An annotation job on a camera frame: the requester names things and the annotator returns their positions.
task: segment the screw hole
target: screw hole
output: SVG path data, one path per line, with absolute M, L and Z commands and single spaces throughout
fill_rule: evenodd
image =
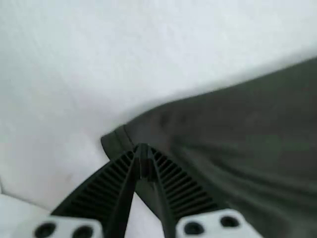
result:
M 36 238 L 46 238 L 52 235 L 55 231 L 56 225 L 53 222 L 41 224 L 34 232 Z
M 197 222 L 189 222 L 185 225 L 184 232 L 187 235 L 199 235 L 204 233 L 205 229 Z
M 89 226 L 81 226 L 77 228 L 72 238 L 90 238 L 93 236 L 93 229 Z
M 240 225 L 236 218 L 230 216 L 222 217 L 220 223 L 223 227 L 238 227 Z

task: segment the dark green fabric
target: dark green fabric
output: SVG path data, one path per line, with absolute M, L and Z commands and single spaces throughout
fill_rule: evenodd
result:
M 317 238 L 317 59 L 162 105 L 102 138 L 110 159 L 138 143 L 196 169 L 264 237 Z M 137 189 L 156 213 L 150 184 Z

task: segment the dark cloth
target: dark cloth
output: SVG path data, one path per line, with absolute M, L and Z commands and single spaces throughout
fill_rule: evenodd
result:
M 317 59 L 154 108 L 102 138 L 148 143 L 200 172 L 266 238 L 317 238 Z M 157 214 L 153 191 L 137 187 Z

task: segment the white surface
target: white surface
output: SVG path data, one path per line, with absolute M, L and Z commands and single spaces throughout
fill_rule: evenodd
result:
M 101 135 L 315 56 L 316 22 L 316 0 L 1 0 L 3 191 L 54 208 L 107 161 Z
M 224 227 L 221 224 L 223 217 L 235 218 L 239 226 Z M 204 232 L 196 238 L 263 238 L 243 217 L 243 215 L 232 209 L 223 209 L 199 215 L 183 217 L 176 226 L 177 238 L 195 238 L 185 233 L 185 226 L 188 223 L 200 224 Z
M 11 238 L 18 224 L 44 217 L 48 213 L 35 205 L 0 194 L 0 237 Z

